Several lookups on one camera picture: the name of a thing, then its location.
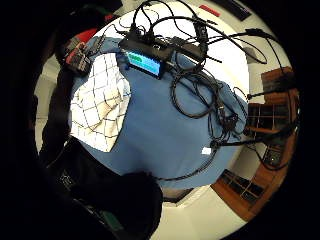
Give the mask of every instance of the black backpack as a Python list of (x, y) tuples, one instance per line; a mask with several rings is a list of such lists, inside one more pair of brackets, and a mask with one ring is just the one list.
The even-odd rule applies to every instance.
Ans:
[(88, 210), (116, 239), (150, 239), (157, 229), (163, 195), (152, 176), (120, 176), (94, 159), (71, 137), (47, 169), (60, 191)]

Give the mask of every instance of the black cable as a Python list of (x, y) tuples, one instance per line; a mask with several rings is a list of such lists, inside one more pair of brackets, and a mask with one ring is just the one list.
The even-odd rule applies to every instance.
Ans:
[[(136, 24), (136, 15), (137, 15), (139, 9), (142, 9), (144, 5), (146, 5), (146, 4), (148, 4), (149, 2), (152, 2), (152, 1), (160, 2), (160, 3), (164, 4), (164, 5), (169, 9), (171, 15), (174, 16), (174, 13), (173, 13), (171, 7), (170, 7), (167, 3), (165, 3), (165, 2), (163, 2), (163, 1), (161, 1), (161, 0), (149, 0), (149, 1), (143, 2), (143, 3), (137, 8), (137, 10), (135, 11), (135, 14), (134, 14), (134, 16), (133, 16), (133, 21), (132, 21), (134, 24)], [(191, 11), (192, 11), (192, 13), (194, 14), (194, 16), (196, 16), (196, 13), (193, 11), (193, 9), (190, 8), (190, 6), (188, 6), (188, 5), (186, 5), (186, 6), (187, 6), (189, 9), (191, 9)], [(181, 29), (178, 27), (177, 21), (176, 21), (175, 19), (174, 19), (174, 24), (175, 24), (176, 28), (177, 28), (180, 32), (188, 35), (189, 37), (192, 37), (192, 35), (190, 35), (189, 33), (181, 30)]]
[(250, 56), (251, 58), (253, 58), (254, 60), (256, 60), (258, 63), (261, 63), (261, 64), (267, 64), (267, 62), (263, 62), (261, 61), (260, 59), (257, 59), (255, 56), (253, 56), (252, 54), (250, 54), (249, 52), (247, 52), (240, 44), (238, 44), (236, 41), (234, 41), (231, 37), (229, 37), (228, 35), (226, 35), (224, 32), (220, 31), (219, 29), (199, 20), (199, 19), (193, 19), (193, 18), (190, 18), (190, 17), (184, 17), (184, 16), (169, 16), (169, 17), (164, 17), (164, 18), (161, 18), (159, 20), (157, 20), (156, 22), (154, 22), (151, 26), (150, 26), (150, 29), (148, 31), (147, 34), (151, 34), (151, 32), (153, 32), (153, 28), (159, 24), (160, 22), (163, 22), (163, 21), (166, 21), (166, 20), (170, 20), (170, 19), (185, 19), (185, 20), (189, 20), (189, 21), (192, 21), (192, 22), (196, 22), (196, 23), (200, 23), (214, 31), (216, 31), (217, 33), (221, 34), (222, 36), (224, 36), (225, 38), (227, 38), (229, 41), (231, 41), (234, 45), (236, 45), (240, 50), (242, 50), (245, 54), (247, 54), (248, 56)]
[(197, 168), (196, 170), (194, 170), (193, 172), (189, 173), (189, 174), (186, 174), (186, 175), (183, 175), (183, 176), (180, 176), (180, 177), (174, 177), (174, 178), (162, 178), (162, 177), (156, 177), (156, 176), (153, 176), (156, 180), (162, 180), (162, 181), (179, 181), (179, 180), (183, 180), (183, 179), (186, 179), (186, 178), (190, 178), (190, 177), (193, 177), (195, 175), (198, 175), (199, 173), (205, 171), (206, 169), (208, 169), (208, 167), (212, 164), (213, 160), (214, 160), (214, 156), (216, 155), (216, 152), (217, 152), (218, 149), (214, 148), (212, 149), (212, 153), (209, 157), (209, 159), (204, 163), (202, 164), (199, 168)]
[(280, 69), (281, 69), (281, 72), (282, 72), (283, 76), (285, 76), (286, 74), (285, 74), (285, 72), (284, 72), (284, 70), (283, 70), (283, 67), (282, 67), (282, 64), (281, 64), (281, 62), (280, 62), (280, 59), (279, 59), (278, 54), (277, 54), (276, 51), (274, 50), (274, 48), (273, 48), (271, 42), (269, 41), (269, 39), (268, 39), (268, 38), (265, 38), (265, 39), (266, 39), (266, 41), (268, 42), (269, 46), (271, 47), (271, 49), (272, 49), (272, 51), (273, 51), (273, 53), (274, 53), (274, 55), (275, 55), (275, 57), (276, 57), (276, 59), (277, 59), (277, 61), (278, 61), (278, 64), (279, 64), (279, 66), (280, 66)]
[[(243, 40), (243, 39), (241, 39), (241, 38), (237, 38), (238, 36), (243, 36), (243, 34), (231, 34), (231, 35), (229, 35), (229, 37), (231, 37), (231, 38), (233, 38), (233, 39), (236, 39), (236, 40), (239, 40), (239, 41), (241, 41), (241, 42), (244, 42), (244, 43), (246, 43), (247, 45), (249, 45), (249, 46), (253, 47), (254, 49), (256, 49), (256, 50), (263, 56), (264, 62), (267, 63), (267, 57), (266, 57), (266, 55), (265, 55), (259, 48), (257, 48), (257, 47), (254, 46), (253, 44), (251, 44), (251, 43), (249, 43), (249, 42), (247, 42), (247, 41), (245, 41), (245, 40)], [(219, 39), (216, 39), (216, 40), (214, 40), (214, 41), (209, 42), (208, 45), (211, 45), (211, 44), (213, 44), (213, 43), (216, 43), (216, 42), (219, 42), (219, 41), (222, 41), (222, 40), (225, 40), (225, 39), (226, 39), (225, 37), (222, 37), (222, 36), (219, 36), (219, 37), (220, 37)], [(252, 56), (249, 55), (246, 51), (244, 51), (244, 49), (243, 49), (242, 51), (243, 51), (246, 55), (252, 57)]]
[[(211, 90), (211, 94), (212, 94), (212, 100), (211, 102), (208, 104), (208, 108), (200, 113), (196, 113), (196, 114), (191, 114), (191, 113), (187, 113), (185, 110), (182, 109), (181, 105), (178, 102), (177, 99), (177, 95), (176, 95), (176, 87), (177, 84), (181, 82), (182, 78), (186, 78), (186, 77), (198, 77), (198, 79), (200, 81), (202, 81), (204, 84), (207, 85), (207, 87), (209, 87), (209, 89)], [(192, 73), (192, 72), (188, 72), (188, 73), (183, 73), (183, 74), (178, 74), (175, 79), (172, 81), (171, 83), (171, 100), (173, 103), (173, 106), (183, 115), (190, 117), (190, 118), (202, 118), (203, 116), (207, 115), (208, 113), (210, 113), (214, 107), (216, 106), (216, 99), (218, 98), (217, 96), (218, 94), (218, 87), (214, 86), (213, 84), (210, 84), (210, 82), (208, 81), (208, 79), (206, 79), (203, 75), (201, 74), (196, 74), (196, 73)]]
[[(150, 19), (150, 18), (149, 18), (149, 16), (146, 15), (145, 11), (151, 11), (151, 12), (156, 13), (156, 14), (157, 14), (157, 20), (159, 20), (160, 16), (159, 16), (159, 13), (158, 13), (157, 11), (155, 11), (155, 10), (153, 10), (153, 9), (150, 9), (150, 8), (144, 9), (143, 14), (144, 14), (148, 19)], [(119, 19), (119, 22), (118, 22), (119, 25), (120, 25), (121, 27), (123, 27), (123, 28), (130, 28), (130, 26), (124, 26), (124, 25), (121, 23), (121, 19), (122, 19), (122, 18)]]
[(264, 168), (266, 168), (267, 170), (269, 170), (269, 171), (279, 171), (279, 170), (281, 170), (281, 169), (283, 169), (283, 168), (285, 168), (285, 167), (288, 166), (288, 162), (286, 162), (286, 163), (284, 163), (284, 164), (282, 164), (281, 166), (278, 166), (278, 167), (269, 167), (269, 166), (263, 161), (263, 158), (261, 157), (261, 155), (260, 155), (259, 152), (257, 151), (256, 146), (255, 146), (255, 145), (253, 145), (253, 146), (254, 146), (253, 148), (251, 148), (251, 147), (249, 147), (249, 146), (246, 146), (246, 147), (256, 153), (256, 155), (257, 155), (260, 163), (261, 163), (262, 166), (263, 166)]

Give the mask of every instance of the white checkered cloth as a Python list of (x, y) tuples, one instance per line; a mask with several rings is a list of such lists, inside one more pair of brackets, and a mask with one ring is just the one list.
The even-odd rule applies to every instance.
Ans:
[(115, 53), (95, 58), (88, 81), (71, 100), (71, 135), (103, 152), (111, 151), (122, 128), (131, 92)]

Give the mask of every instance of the small screen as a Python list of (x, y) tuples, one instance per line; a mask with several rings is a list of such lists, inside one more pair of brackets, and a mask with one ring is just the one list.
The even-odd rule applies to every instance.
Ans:
[(148, 58), (146, 56), (134, 53), (127, 52), (127, 56), (130, 64), (144, 69), (147, 72), (150, 72), (156, 76), (159, 76), (160, 73), (160, 62), (154, 59)]

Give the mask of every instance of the wooden cabinet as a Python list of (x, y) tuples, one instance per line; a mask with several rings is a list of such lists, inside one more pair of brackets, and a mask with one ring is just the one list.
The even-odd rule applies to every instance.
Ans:
[[(292, 73), (286, 67), (285, 72)], [(275, 69), (261, 75), (264, 91), (273, 86), (272, 81), (279, 81), (282, 71)], [(299, 95), (297, 89), (285, 93), (265, 95), (265, 103), (250, 103), (244, 134), (255, 139), (266, 134), (276, 133), (297, 117)], [(261, 156), (268, 168), (288, 164), (292, 158), (297, 133), (292, 132), (287, 138), (277, 138), (268, 142)], [(251, 220), (282, 184), (287, 167), (279, 171), (270, 171), (260, 164), (252, 179), (243, 179), (225, 170), (219, 180), (212, 184), (212, 189), (243, 220)]]

